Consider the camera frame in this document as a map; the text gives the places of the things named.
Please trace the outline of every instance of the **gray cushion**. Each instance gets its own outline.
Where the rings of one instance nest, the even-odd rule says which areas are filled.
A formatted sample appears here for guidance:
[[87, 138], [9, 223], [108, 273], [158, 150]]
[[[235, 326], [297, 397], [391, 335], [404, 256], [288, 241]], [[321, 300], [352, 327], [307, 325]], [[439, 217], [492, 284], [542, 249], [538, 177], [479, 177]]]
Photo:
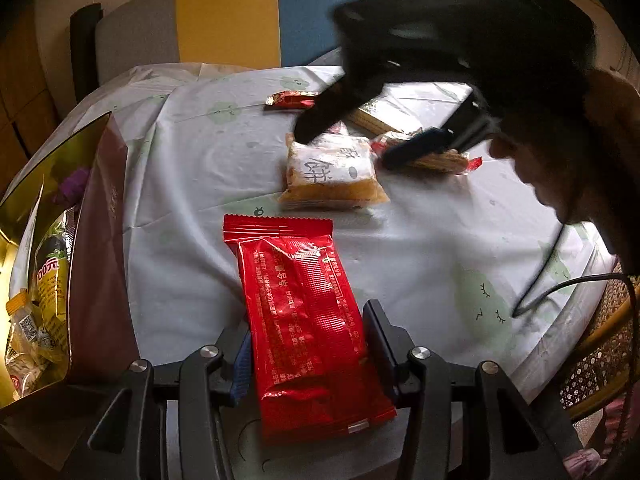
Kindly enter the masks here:
[[137, 65], [180, 61], [175, 0], [131, 0], [95, 28], [98, 81], [104, 84]]

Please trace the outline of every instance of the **red wrapper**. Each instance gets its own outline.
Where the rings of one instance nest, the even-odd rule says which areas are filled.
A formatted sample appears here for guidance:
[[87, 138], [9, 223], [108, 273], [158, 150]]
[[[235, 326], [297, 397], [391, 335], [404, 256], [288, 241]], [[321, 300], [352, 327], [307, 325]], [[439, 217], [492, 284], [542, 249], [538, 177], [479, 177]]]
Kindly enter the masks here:
[[327, 219], [225, 215], [251, 324], [270, 442], [359, 431], [396, 414], [367, 358], [362, 318]]
[[304, 110], [316, 103], [318, 92], [302, 92], [299, 90], [285, 90], [267, 97], [265, 104], [273, 108], [284, 110]]

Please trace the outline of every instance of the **pastry package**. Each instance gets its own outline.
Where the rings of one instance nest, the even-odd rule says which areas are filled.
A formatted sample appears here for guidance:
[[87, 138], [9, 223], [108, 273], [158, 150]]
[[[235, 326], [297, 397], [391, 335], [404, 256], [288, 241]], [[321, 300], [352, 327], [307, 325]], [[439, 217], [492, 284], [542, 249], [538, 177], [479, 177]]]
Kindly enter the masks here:
[[351, 112], [349, 119], [376, 136], [387, 132], [408, 135], [421, 132], [420, 121], [400, 103], [396, 104], [391, 99], [372, 99]]
[[324, 133], [309, 144], [287, 134], [287, 189], [283, 206], [363, 207], [388, 202], [376, 178], [369, 139]]
[[[402, 144], [412, 136], [399, 132], [387, 132], [377, 136], [370, 143], [373, 153], [380, 157], [385, 150]], [[456, 150], [448, 150], [443, 153], [430, 153], [409, 163], [414, 168], [439, 171], [441, 173], [465, 174], [476, 170], [482, 164], [482, 157], [468, 158], [467, 153], [458, 153]]]
[[350, 434], [393, 418], [329, 219], [225, 215], [271, 443]]

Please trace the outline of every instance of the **purple item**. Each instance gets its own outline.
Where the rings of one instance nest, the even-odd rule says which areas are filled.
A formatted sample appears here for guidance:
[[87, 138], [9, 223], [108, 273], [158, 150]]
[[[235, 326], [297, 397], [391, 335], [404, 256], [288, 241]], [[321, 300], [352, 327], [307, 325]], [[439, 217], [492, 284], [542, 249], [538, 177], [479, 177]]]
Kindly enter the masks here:
[[78, 168], [70, 174], [58, 186], [58, 193], [53, 197], [53, 202], [64, 206], [73, 207], [82, 200], [84, 188], [89, 181], [89, 168]]

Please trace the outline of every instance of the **bag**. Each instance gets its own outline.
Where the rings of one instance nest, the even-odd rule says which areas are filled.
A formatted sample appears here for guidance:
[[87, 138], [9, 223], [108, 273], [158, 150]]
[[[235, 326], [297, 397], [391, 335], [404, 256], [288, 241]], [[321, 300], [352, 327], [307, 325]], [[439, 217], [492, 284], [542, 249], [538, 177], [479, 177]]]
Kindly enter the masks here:
[[367, 357], [332, 229], [328, 219], [225, 216], [270, 442], [350, 434], [396, 415]]
[[[126, 161], [126, 144], [111, 114], [105, 114], [49, 153], [0, 203], [0, 230], [15, 245], [33, 218], [29, 273], [37, 260], [34, 251], [47, 230], [65, 210], [80, 203], [66, 309], [62, 313], [56, 303], [55, 310], [56, 324], [66, 318], [68, 369], [62, 380], [46, 378], [49, 369], [45, 370], [40, 380], [46, 378], [47, 384], [12, 402], [6, 392], [14, 391], [14, 385], [0, 367], [0, 401], [6, 404], [0, 409], [0, 426], [55, 470], [62, 469], [86, 418], [103, 398], [100, 392], [78, 385], [116, 380], [139, 357], [122, 247]], [[31, 206], [39, 195], [33, 216]], [[16, 253], [15, 246], [9, 246], [3, 270], [11, 269]], [[8, 296], [7, 289], [0, 293]]]

